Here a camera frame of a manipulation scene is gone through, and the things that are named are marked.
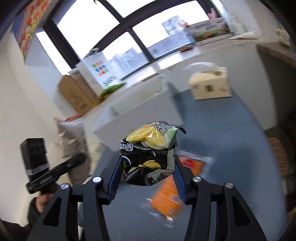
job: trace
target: building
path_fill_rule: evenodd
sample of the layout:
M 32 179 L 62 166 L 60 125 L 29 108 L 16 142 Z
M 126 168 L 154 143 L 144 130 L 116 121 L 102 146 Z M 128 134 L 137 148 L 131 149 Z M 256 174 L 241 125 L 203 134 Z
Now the building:
M 178 22 L 185 23 L 179 16 L 175 16 L 161 24 L 169 36 L 147 48 L 154 58 L 194 42 L 192 36 Z M 134 48 L 122 54 L 114 55 L 110 61 L 121 71 L 123 76 L 148 62 L 145 55 L 142 52 L 138 53 Z

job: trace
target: shelf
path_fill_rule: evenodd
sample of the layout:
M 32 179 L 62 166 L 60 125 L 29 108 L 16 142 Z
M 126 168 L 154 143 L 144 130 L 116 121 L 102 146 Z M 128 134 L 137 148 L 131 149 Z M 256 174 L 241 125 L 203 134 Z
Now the shelf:
M 285 45 L 277 42 L 257 44 L 257 49 L 288 63 L 296 69 L 296 57 Z

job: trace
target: cardboard box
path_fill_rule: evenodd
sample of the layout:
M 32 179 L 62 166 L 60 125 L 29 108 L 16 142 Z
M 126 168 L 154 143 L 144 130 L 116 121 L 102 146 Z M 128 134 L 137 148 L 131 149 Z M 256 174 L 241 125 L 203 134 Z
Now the cardboard box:
M 195 23 L 187 27 L 190 34 L 202 45 L 233 36 L 224 18 L 209 19 L 200 23 Z
M 73 108 L 81 114 L 90 110 L 98 100 L 83 79 L 75 80 L 71 76 L 65 75 L 61 78 L 58 88 Z
M 81 73 L 77 68 L 69 71 L 70 76 L 76 81 L 76 83 L 80 86 L 82 91 L 87 95 L 89 100 L 92 103 L 96 103 L 98 101 L 98 97 L 96 94 L 91 90 L 89 85 L 85 82 L 84 78 L 82 77 Z

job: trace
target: window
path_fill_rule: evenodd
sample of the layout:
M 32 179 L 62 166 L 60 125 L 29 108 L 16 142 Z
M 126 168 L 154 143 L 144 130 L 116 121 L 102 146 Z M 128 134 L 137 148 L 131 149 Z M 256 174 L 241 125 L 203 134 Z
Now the window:
M 122 17 L 126 17 L 154 0 L 107 0 Z
M 148 60 L 129 33 L 124 33 L 103 51 L 106 59 L 119 69 L 122 76 L 142 67 Z
M 152 56 L 157 58 L 194 42 L 180 23 L 191 25 L 208 19 L 199 3 L 191 1 L 158 13 L 134 26 L 133 30 Z
M 119 24 L 100 2 L 96 3 L 77 0 L 57 25 L 79 58 L 84 58 L 98 41 Z
M 67 64 L 67 62 L 64 60 L 64 58 L 61 56 L 61 54 L 58 52 L 57 48 L 54 46 L 52 41 L 49 39 L 47 34 L 43 32 L 36 33 L 41 45 L 45 49 L 46 53 L 54 63 L 54 65 L 57 67 L 59 72 L 62 75 L 68 74 L 68 72 L 71 70 L 70 66 Z
M 212 1 L 221 7 L 219 0 L 64 0 L 43 24 L 47 35 L 39 34 L 38 38 L 50 45 L 43 44 L 61 73 L 69 66 L 74 68 L 97 47 L 115 71 L 127 77 L 147 63 L 193 43 L 185 23 L 208 20 L 211 8 L 219 17 L 221 13 Z

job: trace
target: poster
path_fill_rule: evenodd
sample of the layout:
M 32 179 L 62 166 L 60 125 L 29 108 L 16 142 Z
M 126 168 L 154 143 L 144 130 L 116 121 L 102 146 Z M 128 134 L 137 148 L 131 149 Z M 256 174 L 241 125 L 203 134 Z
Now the poster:
M 16 18 L 12 28 L 17 44 L 26 60 L 32 37 L 52 0 L 33 0 Z

